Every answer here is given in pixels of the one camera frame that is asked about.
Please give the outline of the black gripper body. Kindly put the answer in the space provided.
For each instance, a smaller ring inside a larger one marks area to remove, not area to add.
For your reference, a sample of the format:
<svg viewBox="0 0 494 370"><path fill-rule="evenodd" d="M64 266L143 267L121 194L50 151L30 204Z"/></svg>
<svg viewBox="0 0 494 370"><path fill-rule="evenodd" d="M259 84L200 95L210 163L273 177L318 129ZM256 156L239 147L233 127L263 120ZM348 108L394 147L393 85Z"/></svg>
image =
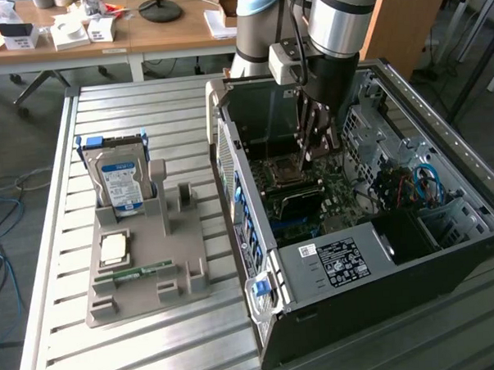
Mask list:
<svg viewBox="0 0 494 370"><path fill-rule="evenodd" d="M360 60L357 52L348 58L310 56L307 59L308 79L301 88L312 100L338 112L346 100Z"/></svg>

